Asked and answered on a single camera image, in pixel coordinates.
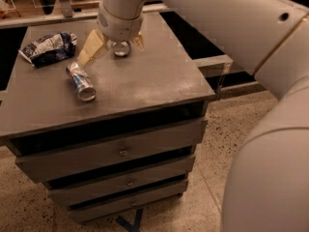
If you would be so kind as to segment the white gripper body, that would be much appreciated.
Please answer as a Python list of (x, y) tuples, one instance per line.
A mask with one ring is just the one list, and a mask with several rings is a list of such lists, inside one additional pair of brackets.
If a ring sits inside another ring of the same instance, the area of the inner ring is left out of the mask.
[(110, 41), (121, 43), (135, 39), (141, 29), (143, 16), (124, 19), (109, 13), (100, 2), (97, 23), (101, 33)]

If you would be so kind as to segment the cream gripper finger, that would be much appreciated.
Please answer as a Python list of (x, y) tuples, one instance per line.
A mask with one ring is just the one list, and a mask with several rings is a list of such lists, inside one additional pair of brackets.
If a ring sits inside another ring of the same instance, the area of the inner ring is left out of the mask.
[(78, 63), (86, 66), (98, 53), (108, 49), (107, 44), (108, 39), (99, 29), (92, 30), (77, 57)]
[(133, 39), (133, 42), (137, 44), (141, 51), (145, 50), (143, 35), (141, 32), (139, 32), (138, 35)]

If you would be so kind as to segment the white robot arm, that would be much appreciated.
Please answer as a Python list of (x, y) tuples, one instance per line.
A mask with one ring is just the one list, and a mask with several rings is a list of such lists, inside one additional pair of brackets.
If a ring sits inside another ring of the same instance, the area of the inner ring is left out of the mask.
[[(309, 21), (291, 0), (161, 0), (227, 54), (277, 104), (230, 167), (222, 232), (309, 232)], [(136, 39), (146, 0), (101, 0), (98, 27)]]

